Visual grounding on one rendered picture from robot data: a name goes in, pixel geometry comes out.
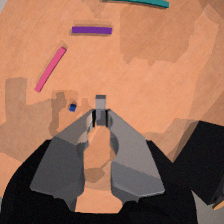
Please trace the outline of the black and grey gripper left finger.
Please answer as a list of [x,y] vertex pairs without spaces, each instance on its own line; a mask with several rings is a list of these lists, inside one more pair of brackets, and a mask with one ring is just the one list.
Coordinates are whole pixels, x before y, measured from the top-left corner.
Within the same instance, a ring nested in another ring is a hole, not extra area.
[[0,224],[9,224],[29,210],[53,209],[55,198],[65,200],[70,211],[75,212],[77,197],[84,192],[84,151],[95,121],[96,110],[92,108],[46,139],[20,165],[5,189]]

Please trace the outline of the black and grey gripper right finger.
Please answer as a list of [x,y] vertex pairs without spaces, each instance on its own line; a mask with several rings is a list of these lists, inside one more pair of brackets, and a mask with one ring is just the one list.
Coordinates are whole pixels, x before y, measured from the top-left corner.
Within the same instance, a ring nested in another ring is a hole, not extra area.
[[198,224],[188,182],[153,141],[111,109],[106,109],[106,128],[116,155],[111,162],[111,193],[122,206],[134,200],[138,212],[159,214],[178,224]]

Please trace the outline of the purple rod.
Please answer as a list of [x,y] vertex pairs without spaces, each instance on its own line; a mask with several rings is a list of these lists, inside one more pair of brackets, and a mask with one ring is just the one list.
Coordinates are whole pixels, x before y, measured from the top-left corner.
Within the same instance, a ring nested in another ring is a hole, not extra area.
[[72,27],[72,33],[112,34],[112,28],[109,28],[109,27],[85,27],[85,26],[77,26],[77,27]]

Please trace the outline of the turquoise rod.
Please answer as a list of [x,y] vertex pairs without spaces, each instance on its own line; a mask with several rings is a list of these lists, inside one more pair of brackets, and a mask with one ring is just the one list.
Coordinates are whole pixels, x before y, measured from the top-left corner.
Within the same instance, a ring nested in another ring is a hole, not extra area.
[[135,3],[159,6],[159,7],[163,7],[163,8],[169,8],[169,2],[163,1],[163,0],[111,0],[111,1],[135,2]]

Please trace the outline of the pink rod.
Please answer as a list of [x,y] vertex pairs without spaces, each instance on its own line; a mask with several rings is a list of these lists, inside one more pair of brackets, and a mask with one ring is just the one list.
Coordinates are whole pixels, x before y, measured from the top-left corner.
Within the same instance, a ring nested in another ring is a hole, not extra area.
[[41,91],[41,89],[43,88],[43,86],[46,83],[47,79],[49,78],[50,74],[52,73],[52,71],[54,70],[54,68],[56,67],[56,65],[58,64],[60,59],[63,57],[63,55],[65,54],[66,51],[67,51],[67,49],[65,49],[64,47],[60,47],[58,52],[55,54],[55,56],[53,57],[52,61],[50,62],[50,64],[46,68],[45,72],[43,73],[41,79],[39,80],[36,88],[34,89],[38,93]]

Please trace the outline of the grey rod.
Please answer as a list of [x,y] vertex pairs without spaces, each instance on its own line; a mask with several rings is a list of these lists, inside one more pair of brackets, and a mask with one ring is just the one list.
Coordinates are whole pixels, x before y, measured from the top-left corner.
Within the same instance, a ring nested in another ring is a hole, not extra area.
[[96,126],[106,126],[106,95],[96,95]]

